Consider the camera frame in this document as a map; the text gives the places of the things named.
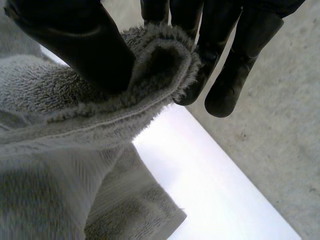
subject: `black glove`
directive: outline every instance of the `black glove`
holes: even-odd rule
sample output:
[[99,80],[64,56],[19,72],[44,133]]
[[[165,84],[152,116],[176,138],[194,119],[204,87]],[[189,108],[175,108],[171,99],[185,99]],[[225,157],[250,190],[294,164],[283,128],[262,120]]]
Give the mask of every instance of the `black glove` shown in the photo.
[[99,0],[8,0],[5,11],[99,91],[127,89],[135,56]]
[[239,19],[232,49],[223,70],[205,100],[213,116],[227,117],[234,110],[240,92],[260,51],[283,25],[282,18],[295,12],[305,0],[141,0],[145,24],[168,21],[195,39],[200,15],[202,22],[196,51],[202,61],[197,82],[177,102],[192,104],[215,69],[231,31]]

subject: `gloved finger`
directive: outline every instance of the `gloved finger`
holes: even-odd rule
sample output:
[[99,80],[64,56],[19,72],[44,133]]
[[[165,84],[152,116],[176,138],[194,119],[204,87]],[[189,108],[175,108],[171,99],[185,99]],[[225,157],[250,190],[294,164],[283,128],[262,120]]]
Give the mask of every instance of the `gloved finger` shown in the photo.
[[99,91],[114,95],[127,89],[135,56],[99,2],[67,12],[57,5],[61,21],[54,21],[51,17],[55,11],[45,15],[41,8],[37,10],[42,14],[25,17],[31,15],[14,7],[11,2],[15,0],[8,1],[7,15]]
[[196,49],[202,66],[196,76],[197,81],[189,86],[178,104],[186,106],[197,100],[220,59],[241,11],[241,5],[237,1],[204,1]]
[[204,0],[170,0],[171,23],[181,27],[192,39],[198,32]]
[[293,14],[304,2],[305,0],[264,0],[263,2],[260,0],[244,0],[243,4],[285,18]]
[[140,0],[144,25],[168,24],[169,0]]

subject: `folded towel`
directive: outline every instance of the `folded towel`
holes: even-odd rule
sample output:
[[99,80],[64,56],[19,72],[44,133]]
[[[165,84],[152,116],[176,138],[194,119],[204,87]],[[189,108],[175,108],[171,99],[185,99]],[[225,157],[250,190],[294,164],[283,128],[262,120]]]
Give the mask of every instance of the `folded towel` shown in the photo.
[[[37,48],[10,54],[10,35],[35,46],[10,24],[0,22],[0,238],[148,238],[183,220],[148,171],[123,175],[121,163],[133,160],[132,139],[195,81],[200,62],[188,37],[167,26],[125,31],[136,55],[131,83],[108,97]],[[145,184],[127,182],[142,172]],[[121,196],[116,184],[131,187]]]

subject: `gloved hand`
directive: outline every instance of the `gloved hand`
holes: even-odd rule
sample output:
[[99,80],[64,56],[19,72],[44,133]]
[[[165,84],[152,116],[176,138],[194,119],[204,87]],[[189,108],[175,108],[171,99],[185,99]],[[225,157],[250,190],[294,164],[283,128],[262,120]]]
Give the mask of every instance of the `gloved hand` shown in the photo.
[[100,0],[8,0],[5,12],[101,92],[127,89],[135,56]]
[[305,0],[140,0],[144,24],[168,22],[169,8],[173,26],[180,26],[196,37],[202,67],[197,82],[179,102],[192,104],[215,69],[236,25],[236,34],[224,67],[205,100],[206,110],[224,118],[232,113],[245,81],[260,51],[283,25],[282,18],[295,12]]

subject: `gray floor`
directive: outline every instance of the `gray floor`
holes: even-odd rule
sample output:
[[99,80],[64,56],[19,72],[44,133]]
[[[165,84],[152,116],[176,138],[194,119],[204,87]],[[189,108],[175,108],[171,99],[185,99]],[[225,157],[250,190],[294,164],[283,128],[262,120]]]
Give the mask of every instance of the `gray floor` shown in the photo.
[[[105,3],[119,29],[142,23],[139,0]],[[307,0],[285,19],[253,67],[234,113],[218,119],[206,113],[204,100],[229,48],[188,109],[295,230],[318,240],[320,0]]]

